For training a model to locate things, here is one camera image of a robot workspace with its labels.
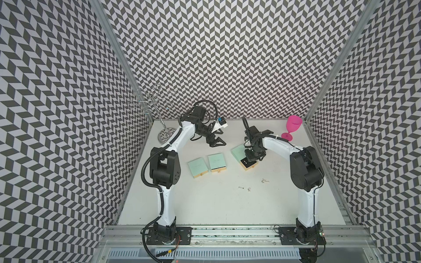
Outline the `mint green drawer jewelry box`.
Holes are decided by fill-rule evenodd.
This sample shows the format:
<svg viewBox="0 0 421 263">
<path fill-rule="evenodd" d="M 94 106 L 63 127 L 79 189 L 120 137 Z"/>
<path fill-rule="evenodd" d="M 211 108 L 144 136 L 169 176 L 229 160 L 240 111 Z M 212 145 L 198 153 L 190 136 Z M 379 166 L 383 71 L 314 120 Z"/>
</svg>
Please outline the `mint green drawer jewelry box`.
<svg viewBox="0 0 421 263">
<path fill-rule="evenodd" d="M 237 160 L 237 162 L 241 165 L 241 167 L 247 171 L 257 166 L 257 161 L 249 161 L 245 154 L 246 148 L 243 144 L 236 146 L 235 148 L 231 149 L 231 154 Z"/>
</svg>

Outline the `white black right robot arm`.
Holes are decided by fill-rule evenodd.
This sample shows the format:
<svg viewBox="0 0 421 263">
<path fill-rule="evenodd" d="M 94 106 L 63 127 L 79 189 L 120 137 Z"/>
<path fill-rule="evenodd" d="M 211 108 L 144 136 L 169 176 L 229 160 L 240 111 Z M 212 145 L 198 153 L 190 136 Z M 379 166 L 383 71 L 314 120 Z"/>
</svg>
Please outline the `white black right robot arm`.
<svg viewBox="0 0 421 263">
<path fill-rule="evenodd" d="M 275 136 L 270 130 L 259 131 L 255 126 L 244 125 L 245 155 L 248 162 L 262 161 L 270 150 L 289 161 L 292 183 L 299 190 L 299 212 L 296 218 L 296 239 L 308 244 L 323 237 L 318 215 L 319 190 L 324 185 L 324 171 L 316 150 L 301 147 Z"/>
</svg>

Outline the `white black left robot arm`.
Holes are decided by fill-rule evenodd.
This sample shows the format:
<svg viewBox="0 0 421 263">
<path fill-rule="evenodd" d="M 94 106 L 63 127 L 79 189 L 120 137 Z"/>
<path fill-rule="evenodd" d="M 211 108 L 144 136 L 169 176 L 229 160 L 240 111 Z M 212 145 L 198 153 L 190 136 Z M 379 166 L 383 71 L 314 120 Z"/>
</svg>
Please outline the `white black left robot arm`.
<svg viewBox="0 0 421 263">
<path fill-rule="evenodd" d="M 159 216 L 147 224 L 148 235 L 157 237 L 163 244 L 172 244 L 177 236 L 176 216 L 171 204 L 171 188 L 182 174 L 179 152 L 196 134 L 204 137 L 210 147 L 225 146 L 217 137 L 227 127 L 225 118 L 218 116 L 217 105 L 210 100 L 200 100 L 178 118 L 174 134 L 150 152 L 141 169 L 141 180 L 147 187 L 157 190 L 160 198 Z"/>
</svg>

